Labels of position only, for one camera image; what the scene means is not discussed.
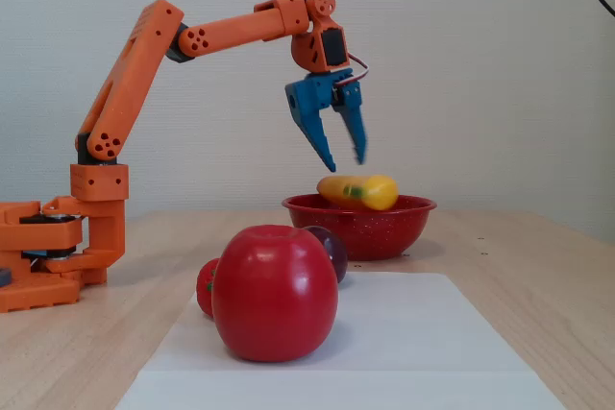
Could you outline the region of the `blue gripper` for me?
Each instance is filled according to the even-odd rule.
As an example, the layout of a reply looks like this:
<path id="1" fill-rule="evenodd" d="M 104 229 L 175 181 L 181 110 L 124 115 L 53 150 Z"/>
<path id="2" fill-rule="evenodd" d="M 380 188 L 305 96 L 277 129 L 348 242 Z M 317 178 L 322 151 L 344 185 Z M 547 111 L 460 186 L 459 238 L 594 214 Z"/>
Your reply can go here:
<path id="1" fill-rule="evenodd" d="M 362 96 L 358 81 L 338 85 L 352 78 L 353 69 L 343 68 L 331 73 L 308 74 L 303 80 L 285 87 L 291 115 L 307 141 L 330 172 L 336 166 L 319 111 L 328 107 L 339 113 L 353 141 L 357 163 L 363 164 L 367 137 L 361 115 Z"/>

